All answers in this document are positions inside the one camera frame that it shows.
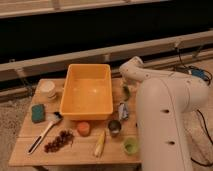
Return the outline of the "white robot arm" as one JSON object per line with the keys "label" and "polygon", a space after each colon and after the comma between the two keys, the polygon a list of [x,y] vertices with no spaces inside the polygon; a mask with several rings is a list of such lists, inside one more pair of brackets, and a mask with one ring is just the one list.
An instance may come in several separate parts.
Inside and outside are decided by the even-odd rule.
{"label": "white robot arm", "polygon": [[152,70],[135,56],[119,68],[138,83],[136,117],[142,171],[193,171],[182,115],[202,107],[209,87],[197,76]]}

